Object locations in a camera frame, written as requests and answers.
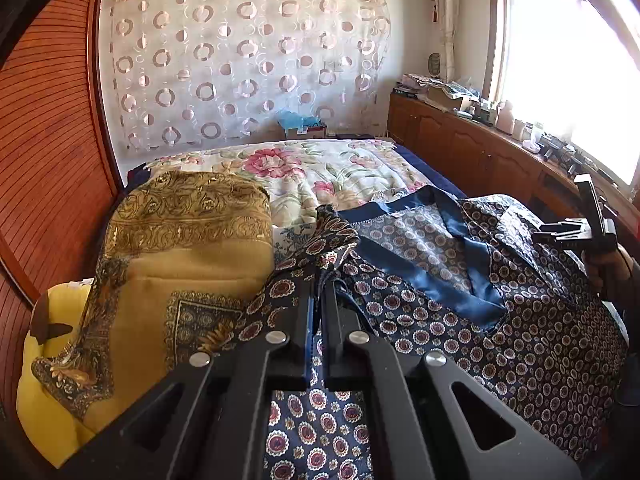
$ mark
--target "hand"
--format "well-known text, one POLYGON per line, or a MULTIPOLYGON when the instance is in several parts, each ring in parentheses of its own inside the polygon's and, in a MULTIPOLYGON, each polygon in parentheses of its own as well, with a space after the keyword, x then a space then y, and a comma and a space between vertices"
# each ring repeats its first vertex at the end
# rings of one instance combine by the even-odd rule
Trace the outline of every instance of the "hand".
POLYGON ((633 259, 620 244, 617 251, 606 254, 586 254, 583 251, 581 257, 587 271, 587 278, 596 292, 600 292, 604 286, 600 274, 605 275, 605 273, 600 272, 601 269, 610 270, 616 282, 624 283, 631 277, 629 271, 634 268, 633 259))

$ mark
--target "yellow fabric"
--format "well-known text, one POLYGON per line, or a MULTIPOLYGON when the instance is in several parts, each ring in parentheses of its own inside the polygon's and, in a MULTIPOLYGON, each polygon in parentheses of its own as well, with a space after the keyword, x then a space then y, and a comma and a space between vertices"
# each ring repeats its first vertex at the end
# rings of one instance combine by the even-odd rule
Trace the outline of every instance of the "yellow fabric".
MULTIPOLYGON (((78 326, 90 289, 90 283, 63 283, 50 288, 49 322, 78 326)), ((72 337, 66 334, 38 345, 36 338, 27 334, 22 353, 16 401, 18 418, 31 443, 55 467, 60 467, 94 433, 49 395, 31 373, 31 363, 36 357, 58 355, 72 337)))
POLYGON ((243 177, 147 182, 109 222, 78 335, 33 375, 100 431, 191 353, 230 348, 273 270, 272 232, 267 193, 243 177))

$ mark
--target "navy patterned garment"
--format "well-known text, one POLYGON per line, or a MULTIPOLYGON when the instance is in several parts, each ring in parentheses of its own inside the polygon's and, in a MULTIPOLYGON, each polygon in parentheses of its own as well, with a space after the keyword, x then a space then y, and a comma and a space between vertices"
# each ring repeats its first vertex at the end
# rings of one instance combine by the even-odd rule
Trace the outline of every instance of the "navy patterned garment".
MULTIPOLYGON (((340 215, 321 206, 314 234, 278 264, 223 350, 278 328, 302 281, 340 279, 371 333, 400 353, 443 352, 579 461, 606 421, 626 342, 581 264, 532 243, 538 223, 514 199, 434 187, 340 215)), ((324 388, 322 350, 318 333, 309 390, 273 395, 265 479, 374 476, 362 394, 324 388)))

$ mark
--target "blue bed sheet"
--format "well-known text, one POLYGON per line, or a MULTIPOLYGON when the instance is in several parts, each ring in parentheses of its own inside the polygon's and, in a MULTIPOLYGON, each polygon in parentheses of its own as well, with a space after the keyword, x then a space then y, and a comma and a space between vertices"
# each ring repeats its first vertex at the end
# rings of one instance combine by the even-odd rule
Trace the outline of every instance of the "blue bed sheet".
POLYGON ((436 170, 434 170, 431 166, 429 166, 426 162, 424 162, 419 156, 415 155, 415 153, 411 152, 404 146, 400 146, 396 144, 396 152, 404 160, 406 160, 409 164, 411 164, 416 170, 420 171, 425 177, 431 180, 431 183, 451 193, 452 195, 458 198, 466 198, 466 194, 460 191, 451 181, 444 178, 441 174, 439 174, 436 170))

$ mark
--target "window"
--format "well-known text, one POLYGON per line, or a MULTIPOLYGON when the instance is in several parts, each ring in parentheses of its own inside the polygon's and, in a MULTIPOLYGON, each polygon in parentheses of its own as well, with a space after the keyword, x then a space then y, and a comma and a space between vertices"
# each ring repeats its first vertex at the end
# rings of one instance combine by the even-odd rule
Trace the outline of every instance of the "window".
POLYGON ((640 157, 640 72, 627 49, 587 0, 504 3, 499 100, 570 139, 629 190, 640 157))

